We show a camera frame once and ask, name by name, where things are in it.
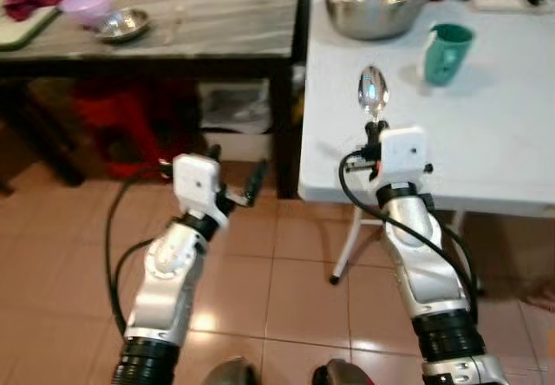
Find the tabletop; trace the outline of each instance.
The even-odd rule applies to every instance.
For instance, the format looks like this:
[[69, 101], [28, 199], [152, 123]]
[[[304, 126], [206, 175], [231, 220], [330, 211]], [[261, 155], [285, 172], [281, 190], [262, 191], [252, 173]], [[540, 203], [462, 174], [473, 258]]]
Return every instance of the tabletop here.
[[[461, 23], [475, 43], [453, 83], [430, 88], [418, 73], [429, 27]], [[358, 42], [332, 28], [312, 0], [298, 191], [308, 201], [347, 202], [337, 168], [365, 141], [368, 120], [357, 83], [369, 64], [390, 90], [392, 127], [428, 133], [434, 173], [426, 185], [438, 208], [527, 216], [555, 215], [555, 16], [493, 14], [466, 3], [429, 3], [405, 36]], [[368, 175], [349, 178], [355, 193]]]
[[114, 7], [145, 10], [152, 30], [111, 46], [60, 15], [27, 47], [0, 52], [0, 64], [2, 59], [291, 56], [297, 0], [114, 0]]

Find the red cloth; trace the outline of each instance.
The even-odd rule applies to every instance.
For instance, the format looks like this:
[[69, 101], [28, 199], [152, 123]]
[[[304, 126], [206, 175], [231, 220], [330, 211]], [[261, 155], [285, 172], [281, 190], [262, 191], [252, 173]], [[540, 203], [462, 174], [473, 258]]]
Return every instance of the red cloth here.
[[19, 22], [29, 18], [39, 8], [54, 6], [60, 2], [61, 0], [6, 0], [3, 8], [7, 16]]

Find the red object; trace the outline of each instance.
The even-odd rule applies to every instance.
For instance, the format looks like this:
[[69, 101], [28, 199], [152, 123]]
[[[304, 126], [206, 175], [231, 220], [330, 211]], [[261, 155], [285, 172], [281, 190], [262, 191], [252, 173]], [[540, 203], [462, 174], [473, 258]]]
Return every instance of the red object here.
[[[103, 81], [81, 82], [75, 87], [75, 108], [113, 177], [126, 178], [145, 166], [157, 165], [160, 159], [170, 160], [191, 146], [191, 135], [182, 132], [180, 128], [185, 124], [172, 110], [168, 89], [160, 84]], [[175, 135], [165, 147], [157, 140], [154, 124]]]
[[35, 10], [45, 7], [54, 6], [61, 2], [62, 0], [6, 0], [3, 4], [3, 8], [6, 11], [6, 15], [15, 21], [25, 21]]

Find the small metal dish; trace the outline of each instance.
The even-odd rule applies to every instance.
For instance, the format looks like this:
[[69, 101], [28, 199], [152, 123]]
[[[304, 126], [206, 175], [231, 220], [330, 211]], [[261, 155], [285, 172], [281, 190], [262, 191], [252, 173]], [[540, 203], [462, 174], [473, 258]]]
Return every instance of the small metal dish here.
[[95, 37], [102, 42], [119, 43], [135, 39], [150, 27], [144, 10], [125, 8], [111, 12], [98, 27]]

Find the tile floor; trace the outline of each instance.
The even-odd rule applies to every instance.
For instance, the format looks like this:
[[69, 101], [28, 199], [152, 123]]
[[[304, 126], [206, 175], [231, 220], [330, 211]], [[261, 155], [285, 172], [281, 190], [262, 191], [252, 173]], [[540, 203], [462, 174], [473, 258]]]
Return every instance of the tile floor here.
[[[0, 384], [107, 384], [121, 342], [101, 236], [116, 184], [66, 188], [40, 164], [12, 184], [16, 194], [0, 199]], [[132, 189], [114, 222], [114, 254], [159, 232], [176, 210], [170, 187]], [[421, 384], [417, 341], [379, 229], [360, 235], [345, 279], [327, 282], [350, 214], [277, 201], [271, 189], [237, 212], [212, 243], [176, 383], [198, 385], [216, 363], [242, 355], [264, 385], [308, 385], [332, 356], [359, 364], [378, 385]], [[555, 273], [553, 222], [477, 215], [467, 238], [488, 291], [480, 303], [486, 344], [512, 385], [552, 384], [547, 331], [555, 316], [518, 296], [529, 280]], [[122, 276], [126, 311], [140, 277], [137, 255]]]

